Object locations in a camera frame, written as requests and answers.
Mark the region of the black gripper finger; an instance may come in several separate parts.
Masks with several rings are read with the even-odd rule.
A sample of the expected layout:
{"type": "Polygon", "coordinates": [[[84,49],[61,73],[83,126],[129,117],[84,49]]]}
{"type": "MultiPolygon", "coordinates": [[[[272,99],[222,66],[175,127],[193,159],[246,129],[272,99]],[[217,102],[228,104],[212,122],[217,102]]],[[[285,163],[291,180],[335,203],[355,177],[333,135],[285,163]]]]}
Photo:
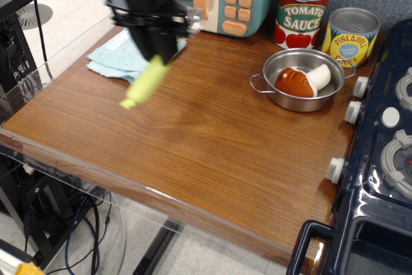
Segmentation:
{"type": "Polygon", "coordinates": [[[155,55],[155,49],[146,29],[129,27],[129,33],[145,60],[150,61],[155,55]]]}
{"type": "Polygon", "coordinates": [[[177,38],[175,34],[165,28],[150,28],[149,35],[155,50],[164,64],[169,64],[178,53],[177,38]]]}

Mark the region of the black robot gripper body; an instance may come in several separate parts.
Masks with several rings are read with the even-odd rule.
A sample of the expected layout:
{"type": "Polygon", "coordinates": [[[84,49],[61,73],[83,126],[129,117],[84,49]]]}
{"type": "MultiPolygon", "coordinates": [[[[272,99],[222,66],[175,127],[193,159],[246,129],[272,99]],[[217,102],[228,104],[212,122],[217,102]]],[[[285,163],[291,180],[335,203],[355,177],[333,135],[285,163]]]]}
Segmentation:
{"type": "Polygon", "coordinates": [[[194,37],[201,30],[203,12],[176,0],[106,0],[118,25],[160,27],[177,37],[194,37]]]}

